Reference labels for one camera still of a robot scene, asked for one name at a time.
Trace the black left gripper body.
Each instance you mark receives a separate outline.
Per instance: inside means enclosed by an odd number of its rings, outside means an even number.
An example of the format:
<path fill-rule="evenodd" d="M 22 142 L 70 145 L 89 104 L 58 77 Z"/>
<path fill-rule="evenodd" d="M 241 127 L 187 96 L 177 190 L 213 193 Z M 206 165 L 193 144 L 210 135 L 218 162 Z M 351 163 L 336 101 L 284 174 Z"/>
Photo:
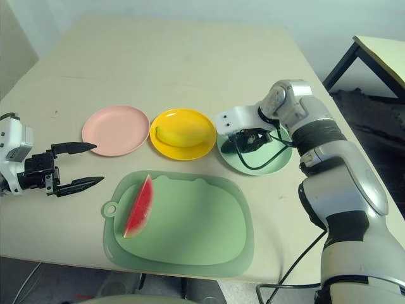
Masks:
<path fill-rule="evenodd" d="M 32 155 L 24 163 L 23 188 L 45 189 L 47 195 L 59 196 L 59 168 L 54 164 L 57 158 L 53 150 Z"/>

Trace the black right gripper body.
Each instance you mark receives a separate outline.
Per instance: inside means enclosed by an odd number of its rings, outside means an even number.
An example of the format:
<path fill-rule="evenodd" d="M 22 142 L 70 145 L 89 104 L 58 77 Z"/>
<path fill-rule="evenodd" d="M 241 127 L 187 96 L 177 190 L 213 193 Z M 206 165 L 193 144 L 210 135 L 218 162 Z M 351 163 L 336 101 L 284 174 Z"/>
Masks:
<path fill-rule="evenodd" d="M 272 140 L 270 132 L 264 129 L 245 129 L 236 134 L 237 147 L 241 153 L 257 151 Z"/>

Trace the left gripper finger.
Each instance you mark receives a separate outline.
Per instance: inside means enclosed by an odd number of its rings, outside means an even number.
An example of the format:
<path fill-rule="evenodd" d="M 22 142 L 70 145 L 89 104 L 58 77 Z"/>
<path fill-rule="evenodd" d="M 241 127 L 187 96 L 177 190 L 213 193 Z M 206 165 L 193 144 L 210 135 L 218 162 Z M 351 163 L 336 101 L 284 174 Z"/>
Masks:
<path fill-rule="evenodd" d="M 70 184 L 58 186 L 58 197 L 82 192 L 92 186 L 95 186 L 103 179 L 104 177 L 85 177 L 82 179 L 73 180 Z"/>
<path fill-rule="evenodd" d="M 64 142 L 51 145 L 51 151 L 54 156 L 58 154 L 68 153 L 69 155 L 83 153 L 96 148 L 95 144 L 88 142 Z"/>

